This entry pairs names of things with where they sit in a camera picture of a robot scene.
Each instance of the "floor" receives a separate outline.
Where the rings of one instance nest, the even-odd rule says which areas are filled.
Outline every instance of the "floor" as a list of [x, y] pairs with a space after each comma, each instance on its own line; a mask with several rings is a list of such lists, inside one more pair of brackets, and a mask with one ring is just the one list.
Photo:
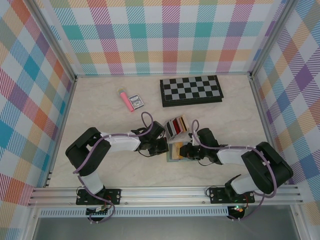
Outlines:
[[[198, 119], [200, 129], [210, 128], [219, 144], [255, 146], [266, 140], [246, 75], [218, 76], [222, 102], [163, 108], [159, 80], [176, 77], [79, 78], [49, 186], [80, 185], [65, 151], [85, 130], [96, 127], [101, 132], [126, 133], [143, 126], [143, 111], [150, 112], [161, 124], [182, 114], [189, 124]], [[128, 96], [139, 94], [144, 107], [129, 112], [117, 95], [118, 87], [125, 87]], [[234, 164], [204, 167], [196, 161], [167, 162], [166, 154], [146, 158], [129, 151], [107, 154], [98, 168], [106, 187], [224, 185], [246, 172], [244, 166]]]

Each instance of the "purple cable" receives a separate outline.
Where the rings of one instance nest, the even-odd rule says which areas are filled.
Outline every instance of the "purple cable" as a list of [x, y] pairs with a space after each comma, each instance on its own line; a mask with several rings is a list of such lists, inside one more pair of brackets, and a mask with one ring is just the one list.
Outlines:
[[[195, 126], [195, 123], [197, 123], [197, 128], [196, 130], [194, 130], [194, 126]], [[264, 161], [266, 167], [268, 168], [269, 172], [270, 172], [270, 175], [271, 175], [271, 178], [272, 178], [272, 183], [273, 183], [273, 193], [271, 195], [266, 195], [266, 194], [260, 194], [260, 193], [257, 193], [254, 191], [254, 194], [258, 195], [258, 196], [262, 196], [262, 199], [259, 203], [259, 205], [257, 206], [257, 208], [249, 215], [243, 217], [242, 219], [247, 219], [249, 216], [251, 216], [253, 213], [255, 213], [259, 208], [260, 206], [262, 205], [262, 203], [264, 202], [265, 198], [273, 198], [276, 193], [277, 193], [277, 182], [276, 182], [276, 177], [275, 177], [275, 174], [270, 166], [270, 164], [268, 163], [267, 159], [265, 158], [265, 156], [260, 152], [258, 151], [257, 149], [255, 149], [254, 147], [251, 147], [251, 146], [224, 146], [224, 147], [211, 147], [211, 146], [206, 146], [204, 144], [202, 144], [200, 142], [200, 140], [198, 139], [197, 137], [197, 134], [196, 134], [196, 131], [199, 129], [199, 121], [197, 119], [193, 120], [192, 124], [191, 124], [191, 132], [192, 132], [192, 135], [193, 135], [193, 138], [194, 140], [202, 147], [206, 148], [206, 149], [212, 149], [212, 150], [222, 150], [222, 149], [248, 149], [248, 150], [252, 150], [254, 151], [255, 153], [257, 153], [260, 158]]]
[[99, 196], [97, 196], [97, 195], [94, 195], [91, 191], [89, 191], [89, 189], [86, 187], [85, 183], [81, 180], [81, 177], [80, 177], [79, 175], [78, 175], [78, 179], [79, 179], [80, 183], [83, 185], [83, 188], [88, 192], [88, 194], [90, 194], [92, 197], [94, 197], [94, 198], [96, 198], [96, 199], [99, 199], [99, 200], [101, 200], [101, 201], [106, 202], [107, 204], [109, 204], [109, 205], [111, 205], [111, 206], [113, 207], [113, 210], [112, 210], [112, 213], [110, 214], [110, 216], [107, 216], [107, 217], [105, 217], [104, 219], [102, 219], [102, 220], [100, 220], [100, 221], [93, 221], [93, 220], [91, 219], [91, 215], [92, 215], [92, 214], [90, 214], [90, 215], [89, 215], [89, 220], [91, 221], [91, 223], [101, 224], [101, 223], [109, 220], [109, 219], [115, 214], [115, 212], [116, 212], [116, 207], [115, 207], [115, 205], [114, 205], [111, 201], [108, 201], [108, 200], [106, 200], [106, 199], [104, 199], [104, 198], [102, 198], [102, 197], [99, 197]]
[[151, 114], [149, 112], [147, 112], [147, 111], [144, 111], [143, 113], [141, 113], [142, 122], [146, 127], [147, 127], [147, 125], [146, 125], [144, 117], [143, 117], [144, 114], [148, 114], [150, 116], [150, 118], [151, 118], [150, 127], [146, 132], [138, 134], [138, 135], [130, 135], [130, 134], [125, 134], [125, 133], [114, 133], [114, 134], [109, 134], [109, 135], [101, 137], [98, 141], [96, 141], [96, 143], [91, 148], [89, 154], [86, 156], [85, 160], [83, 161], [83, 163], [73, 172], [73, 174], [77, 174], [87, 164], [87, 162], [88, 162], [89, 158], [91, 157], [92, 153], [94, 152], [95, 148], [98, 146], [98, 144], [102, 140], [104, 140], [106, 138], [109, 138], [109, 137], [115, 137], [115, 136], [128, 136], [129, 138], [136, 138], [136, 137], [142, 137], [142, 136], [148, 134], [151, 131], [152, 127], [154, 126], [154, 119], [151, 116]]

